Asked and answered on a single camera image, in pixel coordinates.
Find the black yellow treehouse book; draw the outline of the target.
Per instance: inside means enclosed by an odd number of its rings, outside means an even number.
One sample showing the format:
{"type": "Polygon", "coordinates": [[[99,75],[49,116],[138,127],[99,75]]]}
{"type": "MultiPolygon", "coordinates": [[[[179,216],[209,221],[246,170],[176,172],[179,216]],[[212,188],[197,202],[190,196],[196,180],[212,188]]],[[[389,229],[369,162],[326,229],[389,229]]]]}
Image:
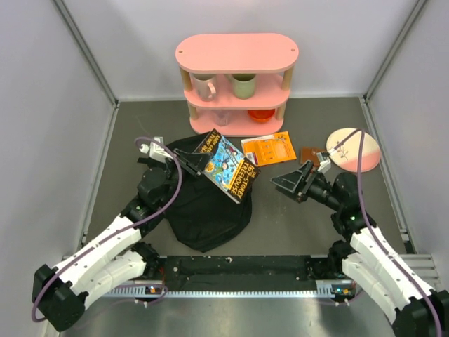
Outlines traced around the black yellow treehouse book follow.
{"type": "Polygon", "coordinates": [[[260,169],[216,129],[206,135],[193,153],[212,154],[202,173],[237,204],[250,192],[260,174],[260,169]]]}

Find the black student backpack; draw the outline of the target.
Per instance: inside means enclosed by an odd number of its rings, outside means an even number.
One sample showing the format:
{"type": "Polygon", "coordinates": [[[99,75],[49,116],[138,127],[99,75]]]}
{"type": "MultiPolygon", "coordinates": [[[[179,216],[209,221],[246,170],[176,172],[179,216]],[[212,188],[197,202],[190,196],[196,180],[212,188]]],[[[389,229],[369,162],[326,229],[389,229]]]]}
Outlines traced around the black student backpack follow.
{"type": "Polygon", "coordinates": [[[174,202],[151,222],[149,230],[165,218],[179,242],[205,253],[235,238],[249,224],[252,188],[237,204],[204,174],[193,176],[184,169],[177,172],[174,202]]]}

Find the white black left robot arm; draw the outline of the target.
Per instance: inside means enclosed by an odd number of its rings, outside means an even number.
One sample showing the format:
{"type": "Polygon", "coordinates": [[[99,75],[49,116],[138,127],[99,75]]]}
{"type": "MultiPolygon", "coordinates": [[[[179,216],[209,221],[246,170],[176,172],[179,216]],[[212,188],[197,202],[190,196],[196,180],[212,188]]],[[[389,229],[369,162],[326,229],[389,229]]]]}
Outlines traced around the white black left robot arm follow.
{"type": "Polygon", "coordinates": [[[40,312],[56,331],[66,331],[112,289],[138,277],[154,277],[159,254],[141,240],[163,220],[183,175],[201,175],[212,156],[175,150],[164,163],[150,166],[137,195],[103,232],[69,258],[35,272],[32,314],[40,312]]]}

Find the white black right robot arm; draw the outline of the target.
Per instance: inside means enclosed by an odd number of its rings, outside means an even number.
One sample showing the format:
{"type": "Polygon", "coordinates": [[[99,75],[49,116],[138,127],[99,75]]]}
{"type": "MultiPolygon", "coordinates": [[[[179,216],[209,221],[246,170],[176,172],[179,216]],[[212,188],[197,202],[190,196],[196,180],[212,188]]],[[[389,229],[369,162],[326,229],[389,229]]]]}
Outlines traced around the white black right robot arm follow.
{"type": "Polygon", "coordinates": [[[334,211],[330,218],[342,240],[329,250],[328,271],[353,279],[383,311],[395,336],[448,335],[448,291],[426,283],[387,242],[366,211],[359,174],[339,173],[329,183],[307,161],[271,182],[297,203],[313,199],[334,211]]]}

